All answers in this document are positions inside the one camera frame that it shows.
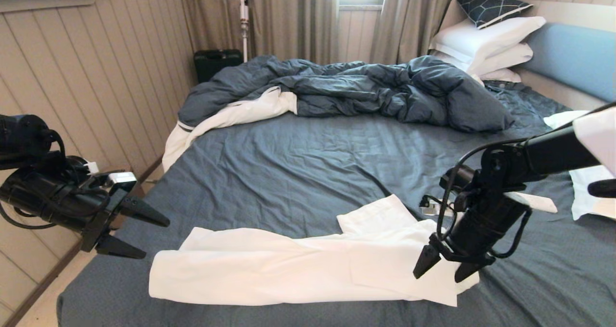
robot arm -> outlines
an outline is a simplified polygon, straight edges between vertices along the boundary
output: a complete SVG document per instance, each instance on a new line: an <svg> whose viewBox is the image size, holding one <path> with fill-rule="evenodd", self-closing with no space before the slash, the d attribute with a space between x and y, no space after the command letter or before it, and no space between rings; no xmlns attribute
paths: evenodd
<svg viewBox="0 0 616 327"><path fill-rule="evenodd" d="M60 151L50 151L57 142ZM81 250L142 259L145 252L109 235L110 223L121 213L167 227L169 220L136 196L137 180L130 172L95 174L90 164L66 156L60 135L37 116L0 115L0 170L17 169L0 186L0 199L22 217L40 217L49 224L17 222L0 206L0 215L14 226L42 229L63 226L81 233Z"/></svg>
<svg viewBox="0 0 616 327"><path fill-rule="evenodd" d="M440 186L445 195L438 218L437 232L424 246L413 274L420 278L443 255L448 261L462 262L455 280L460 282L496 258L509 257L517 246L524 225L532 213L529 206L511 195L550 174L604 164L616 171L616 107L610 104L595 110L554 131L518 140L496 143L485 149L481 169L473 170L461 163L447 171ZM444 235L442 217L449 199L456 194L454 215L464 215ZM614 197L614 180L597 182L589 187L595 196ZM512 248L496 253L492 247L524 215Z"/></svg>

patterned pillow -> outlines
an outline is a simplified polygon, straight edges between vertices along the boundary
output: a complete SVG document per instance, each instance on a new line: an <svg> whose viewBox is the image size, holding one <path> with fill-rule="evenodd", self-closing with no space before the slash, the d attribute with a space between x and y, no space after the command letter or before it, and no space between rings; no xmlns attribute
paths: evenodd
<svg viewBox="0 0 616 327"><path fill-rule="evenodd" d="M522 0L458 0L458 3L478 29L519 17L524 9L532 7Z"/></svg>

light blue headboard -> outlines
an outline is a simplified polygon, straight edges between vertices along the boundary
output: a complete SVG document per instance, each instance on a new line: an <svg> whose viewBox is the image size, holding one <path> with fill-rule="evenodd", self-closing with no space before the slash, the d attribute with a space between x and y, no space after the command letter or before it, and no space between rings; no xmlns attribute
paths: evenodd
<svg viewBox="0 0 616 327"><path fill-rule="evenodd" d="M548 23L528 37L532 72L591 94L615 100L616 34L599 29Z"/></svg>

white pillow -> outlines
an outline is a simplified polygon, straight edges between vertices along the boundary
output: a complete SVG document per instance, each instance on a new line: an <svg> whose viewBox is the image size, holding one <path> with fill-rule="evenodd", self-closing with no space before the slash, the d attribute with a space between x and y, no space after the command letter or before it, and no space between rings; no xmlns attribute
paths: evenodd
<svg viewBox="0 0 616 327"><path fill-rule="evenodd" d="M481 64L473 64L473 68L471 68L471 64L466 64L442 51L434 51L433 55L448 64L462 69L466 73L483 75L502 68L522 64L532 59L533 51L526 43L516 44L513 48L507 49L492 57L488 57Z"/></svg>
<svg viewBox="0 0 616 327"><path fill-rule="evenodd" d="M543 121L551 128L558 128L584 114L586 110L574 110L554 114L543 118ZM599 180L613 179L614 175L605 166L588 167L569 171L574 183L574 204L571 207L574 220L584 214L595 214L616 220L616 199L597 198L588 193L588 185Z"/></svg>
<svg viewBox="0 0 616 327"><path fill-rule="evenodd" d="M499 70L495 70L494 72L490 72L487 74L482 74L479 76L482 80L502 80L509 81L511 83L521 83L522 78L518 73L513 72L508 68L501 68Z"/></svg>
<svg viewBox="0 0 616 327"><path fill-rule="evenodd" d="M472 66L479 65L486 58L512 48L543 24L543 17L517 17L477 29L467 18L438 32L430 44L430 49L448 53Z"/></svg>

black suitcase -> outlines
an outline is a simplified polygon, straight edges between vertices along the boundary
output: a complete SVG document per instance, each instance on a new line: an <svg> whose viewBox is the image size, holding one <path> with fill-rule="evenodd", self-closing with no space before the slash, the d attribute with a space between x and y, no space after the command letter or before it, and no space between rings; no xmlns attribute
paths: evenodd
<svg viewBox="0 0 616 327"><path fill-rule="evenodd" d="M209 81L226 66L237 66L243 61L238 49L199 50L194 53L194 68L199 83Z"/></svg>

